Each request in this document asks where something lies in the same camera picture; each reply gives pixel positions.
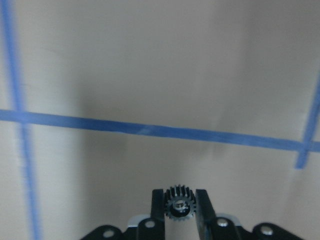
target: gear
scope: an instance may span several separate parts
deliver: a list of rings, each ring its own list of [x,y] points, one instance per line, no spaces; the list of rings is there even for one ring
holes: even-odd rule
[[[196,198],[192,190],[180,184],[166,190],[165,214],[173,220],[186,220],[194,216],[196,211]]]

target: blue tape line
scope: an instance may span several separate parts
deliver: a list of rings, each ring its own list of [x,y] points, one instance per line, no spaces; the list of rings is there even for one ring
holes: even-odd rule
[[[318,123],[318,115],[320,110],[320,75],[317,80],[317,86],[315,95],[313,98],[312,106],[309,112],[308,121],[306,124],[302,144],[303,148],[298,154],[295,167],[297,169],[303,169],[308,161],[309,151],[312,149],[312,139],[316,133],[316,127]]]
[[[20,118],[23,118],[24,121],[29,124],[73,129],[208,141],[288,151],[300,151],[303,147],[301,142],[294,140],[193,128],[146,125],[131,122],[98,120],[91,118],[61,116],[34,112],[21,113]],[[16,119],[15,113],[13,111],[0,110],[0,120],[5,119],[14,121]]]
[[[10,77],[10,89],[13,109],[18,112],[25,110],[23,94],[20,83],[19,64],[17,61],[17,46],[15,44],[15,32],[13,31],[14,20],[12,16],[11,1],[1,0],[4,43],[7,52],[7,68]]]
[[[11,89],[11,97],[13,103],[13,109],[15,109],[16,113],[12,116],[16,122],[21,123],[19,134],[21,136],[21,151],[24,159],[24,168],[23,173],[26,180],[26,195],[28,199],[28,210],[29,210],[29,218],[31,220],[30,230],[32,232],[32,239],[40,240],[40,224],[38,218],[38,206],[37,206],[37,198],[36,198],[36,184],[34,179],[34,171],[32,165],[32,154],[31,154],[31,143],[29,139],[29,129],[26,122],[24,122],[24,118],[22,117],[22,113],[25,110],[24,104],[24,96],[22,91],[22,84],[20,79],[20,66],[19,61],[17,60],[18,56],[18,48],[15,43],[17,39],[15,37],[14,31],[14,18],[13,18],[13,10],[12,10],[12,1],[1,0],[1,15],[2,15],[2,23],[3,23],[3,31],[4,31],[4,43],[5,49],[7,53],[7,69],[9,76],[9,84]],[[3,117],[8,118],[9,115],[1,114]]]

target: beige wall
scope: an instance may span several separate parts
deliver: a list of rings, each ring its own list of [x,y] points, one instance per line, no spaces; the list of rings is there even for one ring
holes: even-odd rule
[[[27,110],[301,141],[319,11],[311,0],[16,0]],[[0,44],[3,110],[12,99]],[[0,233],[26,240],[18,127],[0,122]],[[296,152],[260,147],[35,124],[30,140],[45,240],[125,230],[149,213],[152,189],[174,184],[207,189],[217,212],[249,230],[273,222],[319,237],[319,153],[297,170]],[[166,229],[168,240],[198,237],[194,219]]]

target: gear hub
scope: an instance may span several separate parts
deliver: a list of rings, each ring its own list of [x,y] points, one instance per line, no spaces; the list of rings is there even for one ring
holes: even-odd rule
[[[175,185],[166,190],[165,214],[173,220],[186,220],[194,216],[196,211],[196,198],[189,187]]]

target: white wall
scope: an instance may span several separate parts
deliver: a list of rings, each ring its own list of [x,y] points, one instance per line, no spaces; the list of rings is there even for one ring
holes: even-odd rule
[[[320,66],[320,1],[16,0],[29,112],[301,141]],[[0,39],[0,109],[11,109]],[[0,232],[30,239],[17,123],[0,122]],[[249,230],[306,240],[320,222],[319,153],[30,126],[45,240],[79,239],[149,213],[151,192],[207,189]],[[197,239],[194,220],[167,239]]]

